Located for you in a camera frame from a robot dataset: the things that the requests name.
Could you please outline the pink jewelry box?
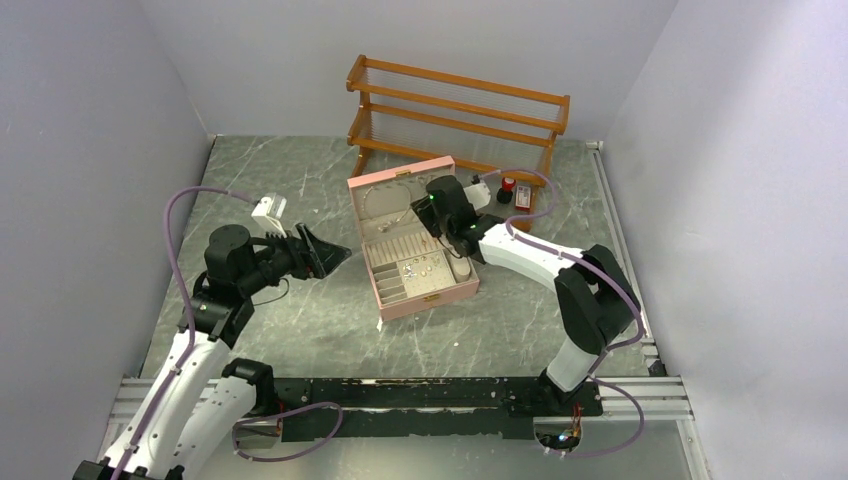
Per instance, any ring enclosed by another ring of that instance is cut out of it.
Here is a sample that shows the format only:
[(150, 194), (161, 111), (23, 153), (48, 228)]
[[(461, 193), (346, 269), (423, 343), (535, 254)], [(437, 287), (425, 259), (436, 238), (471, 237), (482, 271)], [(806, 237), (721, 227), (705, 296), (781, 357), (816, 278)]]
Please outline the pink jewelry box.
[(474, 296), (479, 277), (410, 209), (426, 184), (455, 172), (450, 156), (347, 180), (368, 275), (385, 322)]

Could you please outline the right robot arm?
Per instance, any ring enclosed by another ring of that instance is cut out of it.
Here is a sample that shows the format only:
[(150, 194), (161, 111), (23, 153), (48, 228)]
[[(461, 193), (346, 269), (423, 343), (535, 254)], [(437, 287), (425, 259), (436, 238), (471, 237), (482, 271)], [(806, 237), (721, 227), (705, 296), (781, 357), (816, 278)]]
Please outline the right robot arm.
[(556, 296), (565, 339), (539, 378), (539, 398), (562, 414), (605, 355), (622, 347), (618, 337), (640, 323), (641, 306), (611, 250), (573, 249), (541, 240), (512, 219), (481, 213), (469, 187), (453, 175), (430, 181), (411, 211), (430, 235), (445, 240), (462, 258), (502, 267), (548, 288)]

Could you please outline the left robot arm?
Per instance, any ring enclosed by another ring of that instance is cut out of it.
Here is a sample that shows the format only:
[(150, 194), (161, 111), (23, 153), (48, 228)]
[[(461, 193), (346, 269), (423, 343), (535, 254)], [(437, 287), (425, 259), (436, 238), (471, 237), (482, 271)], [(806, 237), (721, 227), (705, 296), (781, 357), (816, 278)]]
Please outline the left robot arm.
[(237, 224), (214, 230), (167, 360), (121, 435), (75, 478), (196, 479), (244, 416), (282, 415), (272, 367), (230, 357), (255, 312), (253, 297), (289, 279), (323, 279), (350, 255), (304, 224), (294, 236), (254, 237)]

